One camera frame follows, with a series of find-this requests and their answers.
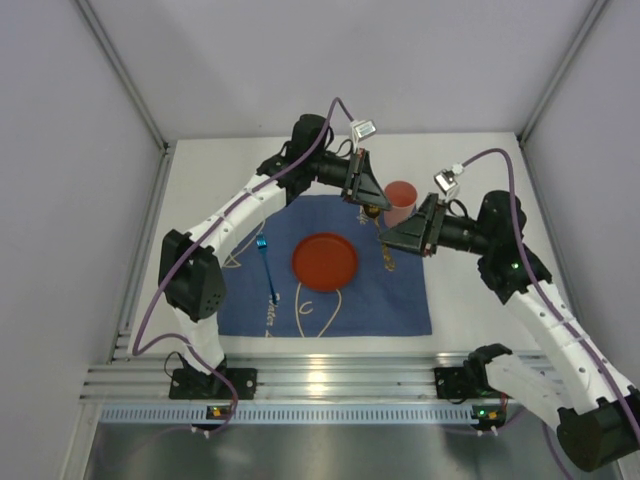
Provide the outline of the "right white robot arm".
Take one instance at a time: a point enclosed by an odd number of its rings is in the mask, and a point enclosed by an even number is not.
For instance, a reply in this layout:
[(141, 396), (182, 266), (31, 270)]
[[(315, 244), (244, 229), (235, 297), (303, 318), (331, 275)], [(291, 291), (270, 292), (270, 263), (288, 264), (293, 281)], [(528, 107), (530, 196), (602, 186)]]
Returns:
[(476, 254), (486, 287), (525, 326), (562, 383), (555, 385), (502, 344), (464, 362), (475, 389), (505, 393), (555, 431), (569, 460), (592, 472), (639, 449), (639, 389), (598, 349), (552, 275), (523, 243), (526, 216), (507, 191), (484, 196), (477, 218), (448, 214), (437, 194), (384, 231), (389, 248), (429, 257), (440, 247)]

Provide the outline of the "blue cloth placemat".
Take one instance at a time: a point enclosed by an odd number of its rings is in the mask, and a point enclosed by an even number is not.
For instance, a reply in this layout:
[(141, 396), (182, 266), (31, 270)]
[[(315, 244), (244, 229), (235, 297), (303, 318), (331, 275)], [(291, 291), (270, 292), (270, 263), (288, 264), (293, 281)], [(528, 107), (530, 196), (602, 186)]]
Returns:
[[(432, 332), (423, 263), (403, 252), (384, 267), (373, 222), (337, 196), (302, 196), (259, 226), (278, 297), (275, 306), (261, 255), (253, 239), (225, 268), (226, 299), (217, 318), (221, 334), (244, 337), (328, 338), (424, 336)], [(295, 277), (291, 258), (307, 236), (330, 232), (355, 247), (358, 271), (345, 287), (316, 292)]]

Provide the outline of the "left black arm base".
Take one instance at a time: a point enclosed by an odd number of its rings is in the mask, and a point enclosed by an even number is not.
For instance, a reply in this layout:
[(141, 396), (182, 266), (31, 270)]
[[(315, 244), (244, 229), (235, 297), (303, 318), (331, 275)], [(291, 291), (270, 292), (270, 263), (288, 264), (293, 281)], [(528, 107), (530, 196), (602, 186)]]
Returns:
[[(171, 400), (232, 400), (231, 389), (211, 373), (196, 370), (177, 351), (164, 361), (163, 369), (171, 379)], [(258, 371), (254, 368), (230, 368), (223, 361), (217, 371), (234, 387), (239, 400), (252, 400), (257, 388)]]

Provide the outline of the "gold metal spoon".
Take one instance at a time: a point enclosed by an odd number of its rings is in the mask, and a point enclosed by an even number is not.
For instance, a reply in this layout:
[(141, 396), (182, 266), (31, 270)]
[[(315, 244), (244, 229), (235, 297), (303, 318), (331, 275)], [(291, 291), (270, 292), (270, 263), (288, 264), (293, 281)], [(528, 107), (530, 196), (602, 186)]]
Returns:
[[(381, 225), (380, 225), (381, 210), (378, 207), (375, 207), (375, 206), (365, 205), (363, 207), (363, 211), (364, 211), (365, 215), (370, 220), (373, 221), (373, 225), (374, 225), (374, 227), (376, 229), (376, 235), (380, 236), (382, 234), (382, 228), (381, 228)], [(381, 251), (382, 251), (382, 256), (383, 256), (385, 269), (387, 271), (389, 271), (389, 272), (393, 272), (395, 270), (396, 264), (395, 264), (395, 261), (394, 261), (394, 259), (392, 257), (390, 249), (381, 240), (378, 240), (378, 243), (381, 246)]]

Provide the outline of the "orange plastic plate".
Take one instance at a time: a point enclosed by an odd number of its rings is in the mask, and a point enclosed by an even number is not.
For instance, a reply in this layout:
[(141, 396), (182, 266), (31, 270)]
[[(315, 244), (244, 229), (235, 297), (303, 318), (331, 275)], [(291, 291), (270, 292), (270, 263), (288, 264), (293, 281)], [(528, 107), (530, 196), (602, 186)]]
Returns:
[(307, 236), (295, 247), (291, 267), (296, 279), (316, 292), (332, 292), (356, 276), (359, 261), (355, 247), (341, 235), (322, 232)]

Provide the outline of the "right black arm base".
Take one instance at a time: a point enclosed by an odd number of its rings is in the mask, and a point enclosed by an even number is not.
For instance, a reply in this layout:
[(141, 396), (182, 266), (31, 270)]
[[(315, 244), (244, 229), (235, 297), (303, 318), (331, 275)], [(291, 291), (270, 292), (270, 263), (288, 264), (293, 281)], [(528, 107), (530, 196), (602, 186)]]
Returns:
[(440, 400), (462, 403), (466, 400), (499, 399), (501, 393), (477, 387), (463, 367), (436, 367), (433, 370), (436, 395)]

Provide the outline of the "pink plastic cup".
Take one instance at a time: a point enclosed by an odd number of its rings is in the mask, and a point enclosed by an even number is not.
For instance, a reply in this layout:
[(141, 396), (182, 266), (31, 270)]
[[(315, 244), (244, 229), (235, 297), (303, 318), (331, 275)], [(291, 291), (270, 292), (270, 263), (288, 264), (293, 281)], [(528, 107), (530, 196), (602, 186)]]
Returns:
[(392, 228), (413, 213), (418, 193), (411, 183), (400, 180), (389, 183), (384, 193), (390, 201), (391, 209), (384, 212), (383, 218), (385, 225)]

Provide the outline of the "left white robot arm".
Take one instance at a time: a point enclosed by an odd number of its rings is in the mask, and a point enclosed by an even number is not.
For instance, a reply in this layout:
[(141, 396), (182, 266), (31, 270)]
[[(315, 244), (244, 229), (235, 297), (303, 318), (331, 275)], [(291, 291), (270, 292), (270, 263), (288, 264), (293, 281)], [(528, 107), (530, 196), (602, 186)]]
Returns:
[(222, 264), (262, 222), (313, 183), (336, 187), (345, 201), (363, 208), (390, 210), (370, 154), (360, 145), (376, 131), (371, 120), (352, 121), (351, 149), (342, 158), (328, 148), (333, 138), (328, 119), (304, 114), (281, 150), (262, 162), (223, 207), (187, 232), (172, 230), (165, 235), (158, 289), (180, 322), (187, 368), (210, 377), (223, 364), (216, 320), (226, 296)]

